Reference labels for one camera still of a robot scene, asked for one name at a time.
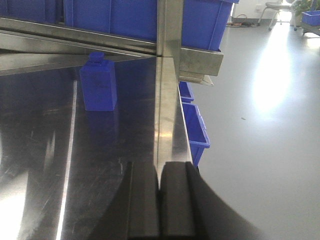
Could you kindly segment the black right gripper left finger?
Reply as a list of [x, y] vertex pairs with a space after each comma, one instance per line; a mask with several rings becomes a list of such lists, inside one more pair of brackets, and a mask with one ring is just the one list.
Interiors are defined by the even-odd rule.
[[129, 162], [111, 204], [89, 240], [158, 240], [158, 178], [151, 162]]

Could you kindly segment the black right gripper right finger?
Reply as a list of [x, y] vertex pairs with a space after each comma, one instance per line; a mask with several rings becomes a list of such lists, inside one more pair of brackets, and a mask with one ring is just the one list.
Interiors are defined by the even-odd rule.
[[167, 162], [160, 182], [163, 240], [268, 240], [227, 205], [191, 162]]

